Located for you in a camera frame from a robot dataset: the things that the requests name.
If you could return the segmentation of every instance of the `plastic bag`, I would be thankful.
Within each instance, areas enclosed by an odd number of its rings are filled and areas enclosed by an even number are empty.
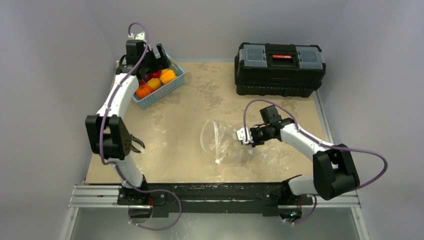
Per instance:
[[[253,157],[252,147],[240,143],[236,129],[220,120],[207,120],[200,133],[200,144],[215,157],[217,164],[241,164]]]

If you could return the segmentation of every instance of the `blue basket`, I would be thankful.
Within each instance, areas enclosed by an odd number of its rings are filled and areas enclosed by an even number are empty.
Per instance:
[[[158,90],[150,93],[148,96],[144,97],[143,99],[138,98],[135,94],[132,96],[132,99],[140,105],[142,109],[147,108],[152,103],[156,102],[157,100],[165,97],[170,92],[177,89],[179,86],[184,84],[184,78],[186,76],[186,72],[184,69],[178,65],[176,65],[172,59],[168,56],[171,65],[170,69],[172,69],[175,72],[176,78],[167,84],[161,86]]]

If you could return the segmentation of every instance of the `tabletop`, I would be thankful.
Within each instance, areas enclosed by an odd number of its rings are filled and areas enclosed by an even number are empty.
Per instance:
[[[236,93],[233,62],[184,62],[185,83],[149,107],[131,101],[124,123],[146,148],[131,152],[148,183],[280,182],[296,175],[311,175],[312,163],[292,146],[276,139],[251,150],[249,161],[225,159],[217,164],[200,143],[207,120],[243,126],[243,112],[254,99],[266,99],[291,112],[302,128],[325,139],[320,113],[312,96],[240,96]],[[248,127],[261,124],[259,110],[269,103],[250,105]],[[93,154],[85,179],[87,184],[115,184],[121,180],[113,167],[103,166]]]

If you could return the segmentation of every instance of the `white wall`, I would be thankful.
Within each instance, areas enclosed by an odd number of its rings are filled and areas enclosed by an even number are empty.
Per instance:
[[[57,240],[115,62],[84,0],[0,5],[0,238]]]
[[[337,142],[388,171],[359,191],[373,240],[423,239],[424,1],[349,0],[323,49],[319,95]],[[362,182],[382,168],[357,154]]]
[[[141,22],[175,59],[233,61],[242,42],[324,45],[347,0],[87,2],[116,59],[125,54],[128,24]]]

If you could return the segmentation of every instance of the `toolbox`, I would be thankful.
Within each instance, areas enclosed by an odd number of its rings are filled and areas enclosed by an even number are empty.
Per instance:
[[[326,73],[317,45],[242,43],[234,59],[239,95],[309,97]]]

